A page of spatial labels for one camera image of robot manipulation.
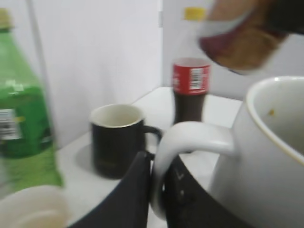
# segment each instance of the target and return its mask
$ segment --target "bottle label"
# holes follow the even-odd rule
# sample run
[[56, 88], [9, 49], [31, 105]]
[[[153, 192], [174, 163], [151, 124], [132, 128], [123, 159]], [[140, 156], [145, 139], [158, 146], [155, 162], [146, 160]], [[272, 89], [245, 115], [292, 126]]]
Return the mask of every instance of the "bottle label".
[[200, 95], [209, 90], [210, 65], [202, 67], [173, 66], [173, 89], [179, 94]]
[[21, 138], [14, 109], [0, 109], [0, 138], [3, 140]]

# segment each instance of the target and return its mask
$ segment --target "yellow bottle cap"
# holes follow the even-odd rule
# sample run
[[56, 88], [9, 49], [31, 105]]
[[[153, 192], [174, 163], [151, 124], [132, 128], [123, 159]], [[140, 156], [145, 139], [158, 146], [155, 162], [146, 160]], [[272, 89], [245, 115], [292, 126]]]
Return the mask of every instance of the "yellow bottle cap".
[[9, 29], [12, 27], [9, 12], [6, 8], [0, 8], [0, 29]]
[[185, 8], [185, 19], [202, 21], [205, 19], [206, 9], [201, 7], [186, 7]]

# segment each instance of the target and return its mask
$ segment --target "mug handle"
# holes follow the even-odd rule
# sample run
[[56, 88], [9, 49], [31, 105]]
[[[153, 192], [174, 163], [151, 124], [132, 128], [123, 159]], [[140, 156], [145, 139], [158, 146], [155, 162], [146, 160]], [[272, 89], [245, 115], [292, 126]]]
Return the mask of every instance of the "mug handle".
[[[157, 143], [160, 144], [161, 140], [162, 140], [162, 131], [156, 127], [151, 127], [151, 126], [144, 126], [143, 127], [143, 131], [145, 133], [152, 133], [156, 136], [157, 138]], [[153, 161], [155, 158], [155, 155], [150, 153], [150, 159]]]
[[229, 128], [198, 122], [182, 122], [174, 125], [162, 138], [152, 169], [151, 206], [160, 219], [166, 219], [162, 201], [166, 172], [180, 153], [197, 150], [226, 156], [237, 155]]

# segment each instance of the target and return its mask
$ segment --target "white mug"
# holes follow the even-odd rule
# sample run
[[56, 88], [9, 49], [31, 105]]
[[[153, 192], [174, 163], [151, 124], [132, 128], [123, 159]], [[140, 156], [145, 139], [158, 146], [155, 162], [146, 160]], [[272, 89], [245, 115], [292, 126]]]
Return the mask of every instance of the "white mug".
[[221, 155], [209, 193], [226, 209], [256, 228], [304, 227], [304, 77], [252, 86], [231, 129], [173, 126], [152, 170], [151, 205], [160, 218], [166, 171], [178, 154], [197, 150]]
[[69, 215], [66, 198], [58, 187], [32, 187], [0, 201], [1, 228], [65, 228]]

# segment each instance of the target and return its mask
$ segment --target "green plastic bottle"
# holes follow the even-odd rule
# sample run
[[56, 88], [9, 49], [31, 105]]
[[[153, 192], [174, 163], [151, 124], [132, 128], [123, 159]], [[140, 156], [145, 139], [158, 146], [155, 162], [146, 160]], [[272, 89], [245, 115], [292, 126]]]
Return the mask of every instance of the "green plastic bottle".
[[39, 79], [10, 33], [0, 8], [0, 154], [13, 191], [62, 185], [55, 145]]

